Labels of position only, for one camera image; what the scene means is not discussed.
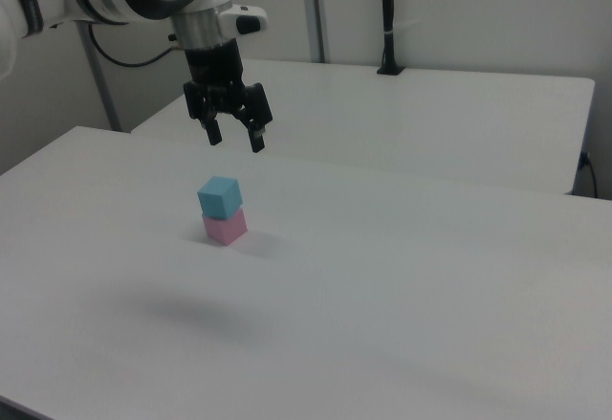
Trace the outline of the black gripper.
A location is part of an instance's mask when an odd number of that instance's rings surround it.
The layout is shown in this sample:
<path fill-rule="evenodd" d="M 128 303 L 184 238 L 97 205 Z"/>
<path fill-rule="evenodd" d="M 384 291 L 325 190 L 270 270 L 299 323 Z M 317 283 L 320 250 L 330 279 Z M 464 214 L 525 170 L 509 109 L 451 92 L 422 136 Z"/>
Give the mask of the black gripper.
<path fill-rule="evenodd" d="M 261 83 L 245 86 L 236 39 L 209 48 L 185 50 L 191 80 L 184 84 L 188 115 L 205 129 L 211 145 L 222 142 L 217 112 L 231 113 L 247 128 L 251 151 L 265 147 L 266 125 L 273 114 Z"/>

